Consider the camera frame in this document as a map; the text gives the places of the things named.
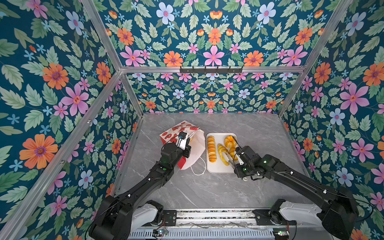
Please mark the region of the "small yellow fake bread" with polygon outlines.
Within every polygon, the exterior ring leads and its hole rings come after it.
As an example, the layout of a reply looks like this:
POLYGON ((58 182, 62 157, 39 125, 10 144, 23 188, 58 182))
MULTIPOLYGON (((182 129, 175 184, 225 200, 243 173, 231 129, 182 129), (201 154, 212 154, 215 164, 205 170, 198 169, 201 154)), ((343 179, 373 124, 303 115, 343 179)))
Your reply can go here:
POLYGON ((229 154, 231 156, 231 159, 235 162, 238 161, 237 153, 236 153, 236 147, 232 147, 229 150, 229 154))

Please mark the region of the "red white paper bag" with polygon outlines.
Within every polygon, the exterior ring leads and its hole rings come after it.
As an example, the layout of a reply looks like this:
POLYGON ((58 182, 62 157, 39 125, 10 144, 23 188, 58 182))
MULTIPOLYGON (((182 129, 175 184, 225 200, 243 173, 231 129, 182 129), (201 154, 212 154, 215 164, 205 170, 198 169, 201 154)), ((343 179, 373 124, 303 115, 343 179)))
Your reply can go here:
POLYGON ((205 152, 205 133, 196 125, 181 121, 175 126, 163 131, 160 135, 162 143, 175 143, 179 148, 189 154, 188 157, 182 157, 177 163, 180 170, 186 170, 193 166, 205 152))

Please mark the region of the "round fluted fake bread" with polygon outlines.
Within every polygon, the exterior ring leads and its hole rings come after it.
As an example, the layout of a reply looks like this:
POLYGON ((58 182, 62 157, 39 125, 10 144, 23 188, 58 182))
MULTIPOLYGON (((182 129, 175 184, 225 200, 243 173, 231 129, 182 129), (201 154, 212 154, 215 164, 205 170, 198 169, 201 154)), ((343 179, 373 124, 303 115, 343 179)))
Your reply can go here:
POLYGON ((224 145, 227 149, 236 148, 238 146, 236 138, 232 135, 225 137, 224 145))

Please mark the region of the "yellow speckled fake bread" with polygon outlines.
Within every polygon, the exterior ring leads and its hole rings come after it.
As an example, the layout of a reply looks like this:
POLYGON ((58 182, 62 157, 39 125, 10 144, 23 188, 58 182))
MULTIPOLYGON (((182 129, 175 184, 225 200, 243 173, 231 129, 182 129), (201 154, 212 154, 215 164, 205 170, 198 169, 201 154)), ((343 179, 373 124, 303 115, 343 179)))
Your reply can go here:
POLYGON ((218 153, 219 153, 220 159, 223 162, 223 164, 225 166, 229 166, 230 164, 228 163, 228 160, 225 156, 225 152, 228 152, 227 148, 221 144, 218 144, 217 149, 218 149, 218 153))

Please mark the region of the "long striped fake bread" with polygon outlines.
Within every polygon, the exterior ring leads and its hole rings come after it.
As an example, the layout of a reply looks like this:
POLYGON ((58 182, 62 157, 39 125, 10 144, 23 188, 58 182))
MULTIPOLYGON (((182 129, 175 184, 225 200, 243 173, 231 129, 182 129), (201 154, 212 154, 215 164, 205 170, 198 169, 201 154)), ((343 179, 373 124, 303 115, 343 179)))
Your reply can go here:
POLYGON ((217 160, 216 155, 216 142, 213 136, 207 137, 208 156, 211 163, 215 163, 217 160))

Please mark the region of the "metal tongs with white tips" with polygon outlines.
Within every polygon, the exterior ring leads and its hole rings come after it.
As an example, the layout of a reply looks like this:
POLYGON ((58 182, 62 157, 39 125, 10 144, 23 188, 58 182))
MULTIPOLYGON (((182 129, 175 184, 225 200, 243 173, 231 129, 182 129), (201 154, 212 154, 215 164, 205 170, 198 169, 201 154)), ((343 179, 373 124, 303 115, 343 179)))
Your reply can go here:
POLYGON ((238 157, 236 154, 234 154, 233 156, 229 153, 229 152, 225 152, 225 156, 228 160, 228 163, 230 164, 230 166, 234 169, 236 164, 238 163, 238 157))

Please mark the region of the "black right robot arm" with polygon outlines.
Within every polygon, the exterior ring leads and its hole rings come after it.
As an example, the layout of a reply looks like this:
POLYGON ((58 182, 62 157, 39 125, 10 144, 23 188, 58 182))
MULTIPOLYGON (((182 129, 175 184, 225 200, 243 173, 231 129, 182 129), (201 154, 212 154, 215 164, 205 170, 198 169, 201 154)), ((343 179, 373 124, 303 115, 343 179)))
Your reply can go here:
POLYGON ((309 199, 312 204, 295 204, 277 200, 269 210, 275 225, 299 221, 322 226, 340 240, 348 240, 358 218, 357 201, 350 190, 323 185, 293 170, 281 160, 264 155, 260 157, 249 146, 237 147, 236 156, 241 161, 234 165, 238 178, 253 181, 269 179, 279 182, 309 199))

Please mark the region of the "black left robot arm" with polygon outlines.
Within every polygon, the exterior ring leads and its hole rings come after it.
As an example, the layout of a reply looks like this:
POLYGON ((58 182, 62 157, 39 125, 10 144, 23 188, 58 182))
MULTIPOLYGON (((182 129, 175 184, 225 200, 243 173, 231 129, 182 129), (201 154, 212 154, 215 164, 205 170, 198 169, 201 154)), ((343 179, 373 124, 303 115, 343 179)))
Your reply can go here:
POLYGON ((163 145, 160 160, 143 180, 116 197, 104 198, 88 228, 89 236, 95 240, 126 240, 131 232, 154 221, 158 204, 139 205, 171 179, 175 166, 183 157, 190 156, 189 143, 190 139, 180 134, 175 143, 163 145))

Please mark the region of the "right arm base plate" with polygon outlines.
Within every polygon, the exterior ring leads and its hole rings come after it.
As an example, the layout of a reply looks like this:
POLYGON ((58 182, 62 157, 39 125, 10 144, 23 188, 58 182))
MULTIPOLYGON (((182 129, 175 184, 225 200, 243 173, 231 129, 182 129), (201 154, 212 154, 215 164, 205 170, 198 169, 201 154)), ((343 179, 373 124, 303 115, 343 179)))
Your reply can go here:
POLYGON ((287 221, 279 212, 272 212, 267 209, 255 209, 252 213, 255 215, 255 220, 259 226, 295 226, 297 224, 296 221, 287 221))

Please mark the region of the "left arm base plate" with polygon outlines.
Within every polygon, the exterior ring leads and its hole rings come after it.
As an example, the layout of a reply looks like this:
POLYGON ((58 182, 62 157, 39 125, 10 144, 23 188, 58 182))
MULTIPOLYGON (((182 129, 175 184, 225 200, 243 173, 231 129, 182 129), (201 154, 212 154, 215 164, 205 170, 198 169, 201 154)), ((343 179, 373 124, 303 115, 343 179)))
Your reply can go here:
POLYGON ((158 213, 155 219, 144 225, 144 227, 160 227, 165 225, 166 227, 176 226, 178 212, 176 210, 163 210, 158 213))

